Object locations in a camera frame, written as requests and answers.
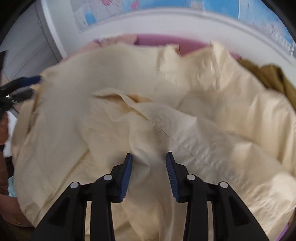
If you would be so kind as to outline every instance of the light blue fabric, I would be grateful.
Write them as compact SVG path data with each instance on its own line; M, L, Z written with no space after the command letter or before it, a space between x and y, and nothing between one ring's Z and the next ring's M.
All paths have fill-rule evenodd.
M8 196L17 197L17 195L15 194L15 189L13 188L13 176L8 179L8 192Z

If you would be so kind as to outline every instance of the person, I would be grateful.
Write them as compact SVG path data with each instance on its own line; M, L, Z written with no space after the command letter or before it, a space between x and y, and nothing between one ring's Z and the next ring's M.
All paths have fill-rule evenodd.
M4 113L0 121L0 214L6 222L21 227L32 227L23 215L17 198L8 196L8 172L3 156L8 135L8 116Z

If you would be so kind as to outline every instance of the wrinkled cloth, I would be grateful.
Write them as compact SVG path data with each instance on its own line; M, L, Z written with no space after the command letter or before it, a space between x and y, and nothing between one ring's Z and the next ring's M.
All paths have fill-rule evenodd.
M15 192L34 226L71 182L94 182L131 152L126 198L112 205L116 240L182 240L171 151L205 182L228 182L276 239L296 206L293 108L219 44L176 49L116 44L42 73L12 139ZM89 221L88 207L87 235Z
M116 43L125 43L125 44L134 44L137 41L137 35L135 34L126 34L126 35L121 35L117 37L110 37L110 38L105 38L102 40L95 39L92 42L89 42L85 46L83 46L78 52L70 55L69 57L63 59L62 61L68 60L75 56L76 54L80 53L85 53L85 52L90 52L92 50L95 50L97 48L113 45Z
M281 68L272 64L259 67L247 59L238 59L237 61L251 71L266 88L277 90L285 95L296 110L296 89Z
M135 44L140 46L162 46L167 44L178 44L181 56L209 46L208 43L201 41L163 34L137 34L137 41ZM231 56L235 59L241 58L241 56L236 53L231 53Z

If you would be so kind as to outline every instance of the world map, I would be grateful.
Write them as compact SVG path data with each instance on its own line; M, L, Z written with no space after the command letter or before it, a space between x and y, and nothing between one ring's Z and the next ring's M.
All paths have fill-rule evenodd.
M260 0L69 0L79 31L109 17L141 9L185 7L237 19L267 35L287 53L295 44L287 28Z

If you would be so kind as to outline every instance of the brown fabric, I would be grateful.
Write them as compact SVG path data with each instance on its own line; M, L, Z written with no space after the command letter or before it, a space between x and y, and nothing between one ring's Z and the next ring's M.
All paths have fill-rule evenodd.
M238 59L237 61L251 71L266 88L277 90L285 95L296 110L296 89L286 78L281 68L272 64L260 68L246 59Z
M0 194L8 195L8 172L3 153L0 152Z
M6 225L18 241L28 241L34 232L33 227L19 227L8 222L6 222Z
M8 138L8 117L4 113L0 121L0 145L3 145ZM8 172L3 153L0 151L0 194L8 195Z
M32 227L23 215L16 197L0 194L0 214L6 222L20 227Z

